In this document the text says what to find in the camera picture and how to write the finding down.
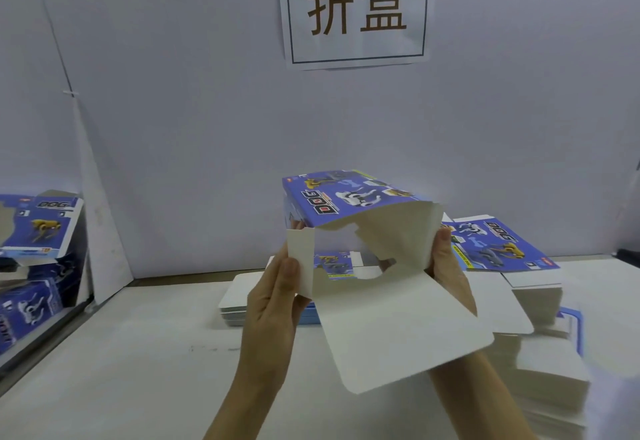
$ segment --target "right hand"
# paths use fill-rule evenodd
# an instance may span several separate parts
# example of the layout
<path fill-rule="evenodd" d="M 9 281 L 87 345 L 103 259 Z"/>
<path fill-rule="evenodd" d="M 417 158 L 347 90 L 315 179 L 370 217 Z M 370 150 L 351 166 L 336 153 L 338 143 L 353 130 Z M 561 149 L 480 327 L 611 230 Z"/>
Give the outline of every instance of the right hand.
<path fill-rule="evenodd" d="M 469 280 L 451 249 L 451 229 L 448 227 L 438 230 L 431 247 L 431 264 L 425 272 L 467 307 L 473 315 L 478 315 Z"/>

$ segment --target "left hand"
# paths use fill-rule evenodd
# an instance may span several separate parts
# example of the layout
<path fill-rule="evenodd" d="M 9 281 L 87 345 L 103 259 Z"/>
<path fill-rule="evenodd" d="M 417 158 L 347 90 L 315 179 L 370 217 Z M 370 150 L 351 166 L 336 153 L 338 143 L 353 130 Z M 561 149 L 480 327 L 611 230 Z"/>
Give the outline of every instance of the left hand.
<path fill-rule="evenodd" d="M 234 383 L 244 391 L 275 395 L 289 369 L 300 315 L 311 302 L 296 296 L 300 265 L 287 245 L 276 254 L 247 298 L 240 361 Z"/>

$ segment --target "table surface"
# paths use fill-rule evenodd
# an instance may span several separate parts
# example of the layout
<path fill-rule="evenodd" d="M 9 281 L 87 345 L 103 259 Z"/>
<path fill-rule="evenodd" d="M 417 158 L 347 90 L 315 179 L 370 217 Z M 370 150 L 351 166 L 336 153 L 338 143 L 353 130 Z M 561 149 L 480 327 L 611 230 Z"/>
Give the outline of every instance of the table surface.
<path fill-rule="evenodd" d="M 640 439 L 640 356 L 626 357 L 640 343 L 640 307 L 633 307 L 640 270 L 613 259 L 562 266 L 566 294 L 589 324 L 586 437 Z M 228 329 L 217 310 L 227 287 L 119 292 L 0 398 L 2 438 L 201 439 L 237 364 L 241 331 Z M 287 381 L 260 434 L 282 437 L 456 438 L 425 373 L 347 392 L 317 326 L 299 328 Z"/>

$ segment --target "sign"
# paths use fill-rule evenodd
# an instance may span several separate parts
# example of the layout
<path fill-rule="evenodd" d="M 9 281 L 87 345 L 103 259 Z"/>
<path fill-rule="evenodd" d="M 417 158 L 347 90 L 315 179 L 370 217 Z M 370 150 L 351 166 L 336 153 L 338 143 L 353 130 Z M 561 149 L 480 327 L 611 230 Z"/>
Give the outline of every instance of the sign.
<path fill-rule="evenodd" d="M 379 66 L 428 58 L 429 0 L 280 0 L 290 68 Z"/>

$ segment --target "forearm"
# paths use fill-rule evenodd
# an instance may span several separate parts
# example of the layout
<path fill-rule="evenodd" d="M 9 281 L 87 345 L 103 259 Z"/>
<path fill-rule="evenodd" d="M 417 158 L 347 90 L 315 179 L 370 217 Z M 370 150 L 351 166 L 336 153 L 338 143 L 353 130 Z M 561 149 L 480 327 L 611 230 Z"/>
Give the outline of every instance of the forearm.
<path fill-rule="evenodd" d="M 517 406 L 482 352 L 429 372 L 460 440 L 535 440 Z"/>
<path fill-rule="evenodd" d="M 275 394 L 234 380 L 203 440 L 255 440 Z"/>

